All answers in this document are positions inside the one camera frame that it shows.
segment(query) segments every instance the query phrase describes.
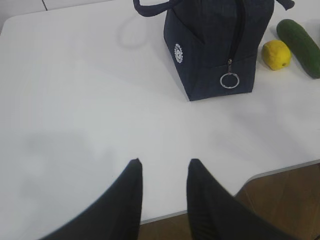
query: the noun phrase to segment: zipper pull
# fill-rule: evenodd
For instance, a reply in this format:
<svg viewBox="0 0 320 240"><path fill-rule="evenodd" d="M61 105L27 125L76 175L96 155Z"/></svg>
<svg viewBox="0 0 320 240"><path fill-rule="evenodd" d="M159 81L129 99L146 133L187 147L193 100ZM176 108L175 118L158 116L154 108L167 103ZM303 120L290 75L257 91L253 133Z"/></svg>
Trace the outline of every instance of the zipper pull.
<svg viewBox="0 0 320 240"><path fill-rule="evenodd" d="M231 64L232 64L232 59L230 58L230 59L228 60L228 74L230 74L230 73L232 72Z"/></svg>

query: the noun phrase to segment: green cucumber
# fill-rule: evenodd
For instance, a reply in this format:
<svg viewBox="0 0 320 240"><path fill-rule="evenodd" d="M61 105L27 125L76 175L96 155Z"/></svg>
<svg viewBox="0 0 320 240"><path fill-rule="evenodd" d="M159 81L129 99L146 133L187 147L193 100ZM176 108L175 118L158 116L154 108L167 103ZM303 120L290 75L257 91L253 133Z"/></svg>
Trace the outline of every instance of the green cucumber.
<svg viewBox="0 0 320 240"><path fill-rule="evenodd" d="M320 79L320 49L306 30L291 19L276 26L279 38L289 47L310 77Z"/></svg>

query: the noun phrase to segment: lunch bag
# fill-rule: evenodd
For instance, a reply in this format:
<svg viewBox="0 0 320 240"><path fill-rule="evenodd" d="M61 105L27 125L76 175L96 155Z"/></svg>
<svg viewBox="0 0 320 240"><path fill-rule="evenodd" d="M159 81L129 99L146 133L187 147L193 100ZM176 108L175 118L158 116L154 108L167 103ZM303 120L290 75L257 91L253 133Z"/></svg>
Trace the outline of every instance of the lunch bag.
<svg viewBox="0 0 320 240"><path fill-rule="evenodd" d="M286 10L292 0L277 0ZM152 17L167 11L164 40L190 101L253 90L258 46L274 0L169 0L141 5Z"/></svg>

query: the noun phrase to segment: yellow lemon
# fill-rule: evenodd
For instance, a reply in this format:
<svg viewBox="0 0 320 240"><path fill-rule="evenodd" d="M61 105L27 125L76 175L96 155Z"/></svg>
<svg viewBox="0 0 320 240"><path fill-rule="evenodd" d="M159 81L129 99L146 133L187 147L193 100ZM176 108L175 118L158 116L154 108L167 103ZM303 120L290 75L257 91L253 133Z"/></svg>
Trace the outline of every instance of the yellow lemon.
<svg viewBox="0 0 320 240"><path fill-rule="evenodd" d="M272 70L289 66L291 57L290 49L283 41L272 40L263 45L262 58Z"/></svg>

